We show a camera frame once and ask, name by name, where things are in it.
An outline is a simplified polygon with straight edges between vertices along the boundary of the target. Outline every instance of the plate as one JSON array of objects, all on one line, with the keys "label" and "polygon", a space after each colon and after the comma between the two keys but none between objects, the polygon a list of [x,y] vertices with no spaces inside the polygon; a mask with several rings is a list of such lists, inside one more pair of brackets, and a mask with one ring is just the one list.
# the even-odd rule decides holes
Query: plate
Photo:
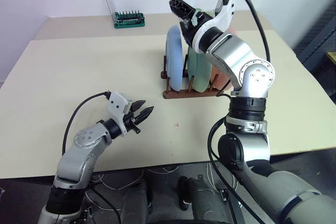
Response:
[{"label": "plate", "polygon": [[166,67],[167,76],[170,78],[170,87],[175,91],[180,91],[183,75],[183,52],[179,27],[172,26],[166,39]]},{"label": "plate", "polygon": [[211,77],[211,63],[205,59],[205,54],[198,54],[189,47],[187,66],[189,80],[194,76],[192,88],[197,92],[204,92]]},{"label": "plate", "polygon": [[[228,31],[230,31],[233,35],[237,36],[237,33],[233,28],[229,27]],[[210,78],[211,82],[214,81],[216,74],[218,75],[218,77],[216,81],[214,82],[214,87],[220,90],[224,87],[224,85],[229,81],[230,78],[227,74],[220,72],[216,67],[212,66],[212,72],[211,72],[211,78]],[[232,83],[230,82],[230,84],[224,90],[228,90],[229,88],[231,88],[231,86],[232,86]]]}]

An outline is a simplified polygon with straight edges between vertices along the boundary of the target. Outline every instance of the black cable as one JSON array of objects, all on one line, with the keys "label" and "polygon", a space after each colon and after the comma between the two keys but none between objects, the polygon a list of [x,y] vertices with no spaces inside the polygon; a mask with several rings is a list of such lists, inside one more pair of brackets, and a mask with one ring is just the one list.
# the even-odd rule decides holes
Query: black cable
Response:
[{"label": "black cable", "polygon": [[80,109],[80,107],[82,107],[87,101],[95,98],[95,97],[99,97],[101,95],[105,95],[106,97],[108,97],[108,99],[110,98],[110,95],[111,95],[111,92],[110,91],[107,91],[107,92],[103,92],[103,93],[99,93],[99,94],[95,94],[89,98],[86,98],[84,101],[82,101],[78,106],[77,108],[75,109],[75,111],[73,112],[70,120],[69,120],[69,123],[67,125],[67,128],[65,130],[65,133],[64,133],[64,138],[63,138],[63,145],[62,145],[62,156],[64,155],[65,153],[65,147],[66,147],[66,144],[67,144],[67,137],[68,137],[68,132],[69,132],[69,129],[70,129],[70,126],[71,126],[71,123],[72,121],[74,120],[75,118],[75,115],[76,113],[78,112],[78,110]]},{"label": "black cable", "polygon": [[111,202],[109,202],[104,196],[102,196],[99,192],[97,192],[93,187],[90,187],[90,189],[99,197],[101,198],[107,205],[109,205],[111,207],[111,209],[113,209],[113,211],[115,212],[115,214],[118,217],[118,222],[119,224],[121,224],[121,218],[120,218],[120,214],[118,213],[118,210],[114,207],[114,205],[112,205]]},{"label": "black cable", "polygon": [[214,168],[214,170],[216,171],[217,175],[219,176],[219,178],[222,180],[222,182],[225,184],[225,186],[227,187],[227,189],[229,189],[229,191],[237,198],[237,200],[245,207],[245,209],[260,223],[260,224],[265,224],[260,218],[259,216],[257,216],[257,214],[243,201],[243,199],[234,191],[234,189],[229,185],[229,183],[225,180],[225,178],[221,175],[220,171],[218,170],[214,159],[211,155],[211,143],[212,143],[212,138],[215,134],[215,132],[218,130],[218,128],[224,123],[225,121],[225,117],[219,119],[211,128],[210,132],[209,132],[209,136],[208,136],[208,142],[207,142],[207,148],[208,148],[208,155],[210,158],[210,162]]},{"label": "black cable", "polygon": [[97,224],[93,216],[91,216],[91,220],[93,221],[94,224]]},{"label": "black cable", "polygon": [[216,96],[217,97],[222,97],[222,96],[229,96],[228,94],[221,94],[223,91],[224,91],[224,89],[230,84],[230,80],[228,80],[227,81],[227,83],[219,90],[219,92],[216,94]]},{"label": "black cable", "polygon": [[216,153],[214,152],[214,150],[211,148],[211,154],[217,159],[219,160],[219,157],[216,155]]},{"label": "black cable", "polygon": [[255,8],[254,8],[251,0],[245,0],[245,2],[248,5],[248,7],[250,8],[251,13],[253,15],[253,18],[256,21],[257,27],[259,29],[259,32],[260,32],[260,35],[261,35],[261,38],[262,38],[262,41],[263,41],[264,47],[265,47],[266,59],[267,59],[268,62],[271,62],[270,54],[269,54],[269,48],[268,48],[265,32],[264,32],[264,29],[263,29],[263,27],[261,25],[261,22],[259,20],[258,14],[257,14],[257,12],[256,12],[256,10],[255,10]]}]

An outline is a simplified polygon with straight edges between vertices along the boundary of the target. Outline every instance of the green plate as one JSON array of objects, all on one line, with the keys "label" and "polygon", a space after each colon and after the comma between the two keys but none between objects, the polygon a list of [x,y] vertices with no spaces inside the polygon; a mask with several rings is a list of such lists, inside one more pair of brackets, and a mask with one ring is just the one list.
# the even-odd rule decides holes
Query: green plate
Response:
[{"label": "green plate", "polygon": [[205,59],[205,54],[197,54],[191,47],[188,48],[188,76],[194,76],[192,88],[197,92],[204,92],[211,76],[212,65]]}]

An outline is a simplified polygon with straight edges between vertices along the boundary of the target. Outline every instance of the green bit holder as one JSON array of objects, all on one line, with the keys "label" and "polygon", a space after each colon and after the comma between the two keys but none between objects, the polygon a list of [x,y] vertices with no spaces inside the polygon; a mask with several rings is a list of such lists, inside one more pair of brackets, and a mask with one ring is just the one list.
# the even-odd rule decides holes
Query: green bit holder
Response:
[{"label": "green bit holder", "polygon": [[126,14],[115,12],[114,17],[114,27],[116,29],[145,26],[145,17],[139,11],[126,12]]}]

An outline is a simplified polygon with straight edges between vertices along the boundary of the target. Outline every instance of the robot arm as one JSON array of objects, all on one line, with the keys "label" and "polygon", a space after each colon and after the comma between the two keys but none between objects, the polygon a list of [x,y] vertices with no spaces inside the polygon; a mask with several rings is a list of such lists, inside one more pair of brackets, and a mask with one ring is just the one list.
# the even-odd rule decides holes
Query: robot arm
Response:
[{"label": "robot arm", "polygon": [[108,111],[110,119],[79,131],[72,147],[62,156],[54,178],[47,205],[42,209],[39,224],[75,223],[81,215],[81,203],[89,185],[98,157],[116,137],[126,135],[130,130],[140,133],[137,127],[154,107],[134,112],[145,101],[133,102],[121,94],[112,92]]},{"label": "robot arm", "polygon": [[227,14],[234,13],[234,0],[222,1],[222,9],[213,19],[182,0],[170,1],[172,12],[181,19],[187,44],[196,52],[206,53],[207,60],[227,74],[234,87],[225,120],[226,134],[218,142],[219,161],[275,223],[334,223],[334,200],[296,175],[270,165],[264,116],[275,70],[244,41],[225,31],[231,20]]}]

